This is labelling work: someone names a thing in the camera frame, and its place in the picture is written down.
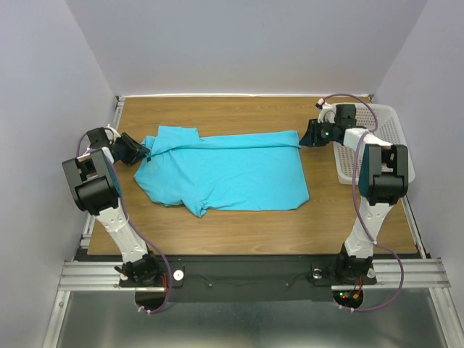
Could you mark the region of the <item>turquoise t shirt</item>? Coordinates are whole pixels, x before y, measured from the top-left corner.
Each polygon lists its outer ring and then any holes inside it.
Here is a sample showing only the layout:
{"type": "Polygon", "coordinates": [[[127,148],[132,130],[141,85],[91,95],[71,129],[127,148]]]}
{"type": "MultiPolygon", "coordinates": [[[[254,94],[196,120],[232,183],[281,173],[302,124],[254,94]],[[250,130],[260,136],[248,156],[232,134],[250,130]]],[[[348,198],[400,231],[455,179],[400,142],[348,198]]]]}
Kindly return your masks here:
{"type": "Polygon", "coordinates": [[[161,126],[142,144],[149,156],[134,175],[138,186],[152,202],[199,218],[209,209],[295,210],[310,199],[294,130],[201,137],[161,126]]]}

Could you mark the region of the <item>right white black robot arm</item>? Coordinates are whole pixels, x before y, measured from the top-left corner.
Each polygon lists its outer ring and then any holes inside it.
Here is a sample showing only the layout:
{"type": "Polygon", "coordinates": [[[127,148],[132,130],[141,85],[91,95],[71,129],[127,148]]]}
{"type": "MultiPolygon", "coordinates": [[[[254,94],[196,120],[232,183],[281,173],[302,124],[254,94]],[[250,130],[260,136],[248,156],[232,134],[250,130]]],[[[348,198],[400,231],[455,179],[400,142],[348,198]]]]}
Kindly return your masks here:
{"type": "Polygon", "coordinates": [[[357,215],[351,234],[333,266],[338,281],[349,283],[372,276],[373,251],[378,233],[393,206],[407,193],[409,153],[402,144],[391,144],[373,131],[357,125],[354,104],[329,104],[320,99],[319,115],[309,120],[301,146],[321,147],[336,142],[355,152],[352,198],[357,215]]]}

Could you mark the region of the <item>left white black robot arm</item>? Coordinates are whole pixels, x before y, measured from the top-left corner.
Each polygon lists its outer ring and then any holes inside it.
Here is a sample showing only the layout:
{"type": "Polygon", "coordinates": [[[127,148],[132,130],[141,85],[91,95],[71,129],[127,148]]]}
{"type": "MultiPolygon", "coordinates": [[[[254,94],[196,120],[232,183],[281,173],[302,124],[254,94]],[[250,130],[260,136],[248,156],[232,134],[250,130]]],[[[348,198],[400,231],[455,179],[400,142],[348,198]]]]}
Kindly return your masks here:
{"type": "Polygon", "coordinates": [[[155,253],[131,225],[113,167],[116,162],[134,165],[149,150],[109,125],[89,130],[85,137],[89,140],[87,150],[62,163],[74,203],[100,222],[117,245],[123,263],[115,270],[124,281],[153,286],[165,280],[155,253]]]}

